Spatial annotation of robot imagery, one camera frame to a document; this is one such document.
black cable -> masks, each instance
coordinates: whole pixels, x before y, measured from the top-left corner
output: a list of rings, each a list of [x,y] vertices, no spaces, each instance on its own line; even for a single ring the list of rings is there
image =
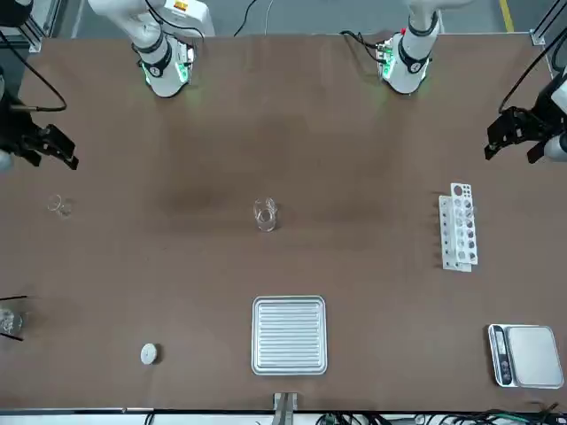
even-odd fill
[[[364,47],[364,50],[369,54],[369,56],[372,58],[372,60],[374,60],[375,62],[379,63],[379,64],[385,64],[385,60],[383,59],[378,59],[375,55],[372,54],[372,52],[369,49],[376,49],[379,43],[383,43],[383,41],[381,42],[376,42],[375,44],[372,44],[370,42],[367,42],[366,40],[364,40],[364,37],[362,37],[361,33],[358,33],[357,35],[355,35],[352,31],[341,31],[339,34],[341,35],[349,35],[351,36],[356,42],[358,42],[359,44],[362,45],[362,47]]]
[[[145,420],[144,420],[144,425],[152,425],[155,417],[156,417],[155,413],[146,414]]]
[[[145,0],[146,5],[148,6],[148,9],[150,9],[150,14],[152,15],[152,17],[158,21],[158,23],[161,25],[162,23],[166,23],[169,26],[173,27],[173,28],[177,28],[177,29],[190,29],[192,31],[197,31],[198,34],[201,37],[201,40],[203,40],[203,43],[205,42],[205,36],[203,35],[203,33],[196,27],[181,27],[180,25],[177,24],[173,24],[171,22],[169,22],[167,19],[165,19],[163,16],[161,16],[155,9],[154,7],[150,4],[149,0]]]
[[[57,108],[50,108],[50,107],[46,107],[46,106],[27,106],[28,108],[30,108],[33,111],[36,112],[61,112],[64,111],[65,109],[67,109],[67,102],[65,101],[65,99],[61,96],[61,94],[57,91],[57,89],[55,89],[47,80],[45,80],[45,78],[43,78],[43,76],[38,73],[35,68],[33,68],[19,53],[18,51],[12,46],[12,44],[8,41],[8,39],[6,38],[6,36],[4,35],[4,33],[2,32],[2,30],[0,30],[0,38],[2,38],[2,41],[6,44],[6,46],[8,46],[8,49],[10,49],[12,51],[12,53],[14,55],[16,55],[16,58],[19,59],[19,61],[24,64],[24,66],[29,69],[32,73],[34,73],[34,75],[39,78],[43,84],[45,84],[52,92],[55,96],[57,96],[59,98],[59,100],[61,101],[61,103],[63,104],[62,106],[58,106]]]
[[[250,8],[252,7],[252,5],[254,3],[256,3],[258,0],[252,0],[250,2],[250,4],[248,4],[248,7],[246,8],[246,13],[245,13],[245,20],[242,22],[242,25],[240,26],[239,29],[237,29],[236,33],[234,33],[233,37],[236,37],[238,35],[238,33],[240,33],[240,31],[242,31],[242,28],[245,27],[246,25],[246,20],[248,19],[248,12],[250,11]]]
[[[551,55],[551,67],[558,73],[562,73],[565,70],[565,66],[559,66],[557,64],[557,53],[563,47],[565,40],[567,40],[567,34],[565,34],[563,38],[559,42],[557,42],[557,45],[553,50],[553,54]]]
[[[500,104],[500,107],[498,108],[498,113],[502,113],[502,111],[504,111],[504,106],[509,101],[509,99],[512,97],[512,95],[517,90],[517,88],[522,83],[522,81],[525,79],[525,77],[527,77],[528,73],[530,73],[532,71],[532,69],[541,61],[541,58],[546,56],[548,54],[548,52],[553,48],[553,46],[555,46],[557,44],[557,42],[559,42],[559,40],[562,37],[564,37],[565,35],[567,35],[567,27],[564,28],[563,31],[561,33],[559,33],[559,35],[553,40],[553,42],[548,44],[548,46],[546,46],[546,48],[538,55],[538,57],[536,57],[533,60],[533,62],[525,69],[524,73],[522,73],[522,75],[520,76],[520,78],[518,79],[516,84],[514,84],[514,87],[512,87],[512,90],[504,97],[504,100],[502,100],[502,103]]]

wire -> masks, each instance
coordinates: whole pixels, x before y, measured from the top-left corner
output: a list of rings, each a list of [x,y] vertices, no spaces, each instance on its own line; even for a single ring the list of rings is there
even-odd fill
[[[144,425],[152,425],[155,417],[156,417],[155,413],[146,414],[145,420],[144,420]]]
[[[246,8],[246,12],[245,12],[245,20],[242,21],[242,25],[240,26],[239,29],[237,29],[236,33],[234,33],[233,37],[236,37],[238,35],[238,33],[240,33],[240,31],[242,31],[242,28],[245,27],[246,25],[246,20],[248,19],[248,12],[250,11],[250,8],[252,7],[252,5],[254,3],[256,3],[258,0],[252,0],[250,2],[250,4],[248,4],[248,7]]]
[[[376,43],[372,44],[372,43],[364,40],[364,37],[362,37],[362,34],[360,32],[357,35],[355,35],[352,31],[345,30],[345,31],[341,31],[339,34],[351,36],[356,42],[360,43],[362,45],[362,47],[364,47],[364,50],[369,54],[369,56],[372,58],[372,60],[374,60],[378,64],[385,64],[385,61],[383,59],[378,59],[370,51],[370,49],[376,49],[378,44],[383,43],[384,40],[381,41],[381,42],[376,42]]]
[[[557,42],[559,42],[560,39],[562,37],[565,37],[566,35],[567,35],[567,27],[564,28],[563,31],[561,33],[559,33],[559,35],[553,40],[553,42],[548,44],[548,46],[546,46],[546,48],[538,55],[538,57],[536,57],[533,60],[533,62],[525,69],[524,73],[522,73],[522,75],[520,76],[520,78],[518,79],[516,84],[514,84],[514,87],[512,87],[512,90],[504,97],[504,100],[502,100],[502,103],[500,104],[500,107],[498,108],[498,113],[502,113],[502,111],[504,111],[504,106],[509,101],[509,99],[512,97],[512,95],[517,90],[517,88],[522,83],[522,81],[525,79],[525,77],[527,77],[528,73],[530,73],[532,71],[532,69],[541,61],[541,59],[548,54],[548,52],[553,48],[553,46],[555,46],[557,44]]]
[[[64,111],[65,109],[67,109],[67,102],[65,101],[65,99],[61,96],[61,93],[59,93],[57,91],[57,89],[55,89],[47,80],[45,80],[45,78],[43,78],[43,76],[38,73],[35,68],[33,68],[19,53],[18,51],[12,46],[12,44],[8,41],[8,39],[6,38],[6,36],[4,35],[4,33],[2,32],[2,30],[0,30],[0,38],[2,38],[2,41],[6,44],[6,46],[8,46],[8,49],[10,49],[12,51],[12,53],[14,55],[16,55],[16,58],[19,59],[19,61],[24,64],[24,66],[29,69],[32,73],[34,73],[34,75],[39,78],[43,84],[45,84],[52,92],[55,96],[57,96],[59,98],[59,100],[61,101],[61,106],[58,106],[57,108],[50,108],[50,107],[46,107],[46,106],[28,106],[29,109],[34,110],[36,112],[61,112]]]
[[[271,0],[269,2],[268,9],[266,10],[266,19],[264,20],[264,35],[268,33],[268,16],[269,16],[269,10],[272,8],[272,4],[274,4],[274,0]]]
[[[514,414],[509,414],[509,413],[497,413],[494,416],[496,416],[497,418],[508,419],[510,421],[516,421],[516,422],[523,422],[523,423],[530,423],[531,422],[529,419],[523,418],[521,416],[516,416]]]
[[[551,67],[558,73],[562,73],[565,70],[565,66],[559,66],[557,64],[557,53],[563,47],[563,44],[565,43],[566,39],[567,39],[567,34],[565,34],[563,38],[559,42],[557,42],[557,46],[555,47],[555,49],[553,50],[553,54],[551,55]]]
[[[162,23],[166,23],[169,26],[173,27],[173,28],[177,28],[177,29],[190,29],[192,31],[197,32],[200,37],[201,40],[203,40],[203,43],[205,42],[205,36],[203,35],[203,33],[201,32],[200,29],[196,28],[196,27],[182,27],[180,25],[174,24],[172,22],[169,22],[167,19],[165,19],[163,16],[161,16],[158,11],[156,11],[154,9],[154,7],[150,4],[149,0],[145,0],[146,5],[148,6],[148,8],[150,9],[150,14],[152,15],[152,17],[158,21],[158,23],[161,25]]]

metal tray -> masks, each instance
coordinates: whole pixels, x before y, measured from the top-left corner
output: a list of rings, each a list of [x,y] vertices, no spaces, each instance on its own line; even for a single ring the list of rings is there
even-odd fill
[[[322,375],[327,319],[319,296],[257,297],[252,305],[252,371],[256,375]]]

brown table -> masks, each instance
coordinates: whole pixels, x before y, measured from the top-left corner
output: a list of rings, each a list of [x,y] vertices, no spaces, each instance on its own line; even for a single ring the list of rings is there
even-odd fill
[[[567,365],[567,167],[528,145],[483,157],[485,129],[537,51],[528,35],[442,36],[401,97],[338,36],[206,41],[194,86],[155,97],[127,42],[45,43],[34,64],[69,109],[36,118],[77,144],[1,176],[2,295],[28,294],[26,341],[0,340],[0,407],[533,409],[562,390],[504,390],[489,323],[550,326]],[[541,63],[513,103],[549,80]],[[30,104],[56,99],[27,74]],[[472,184],[479,266],[440,267],[437,200]],[[68,220],[49,195],[76,202]],[[281,228],[256,231],[271,196]],[[321,294],[329,369],[252,373],[252,301]],[[162,344],[154,367],[143,344]]]

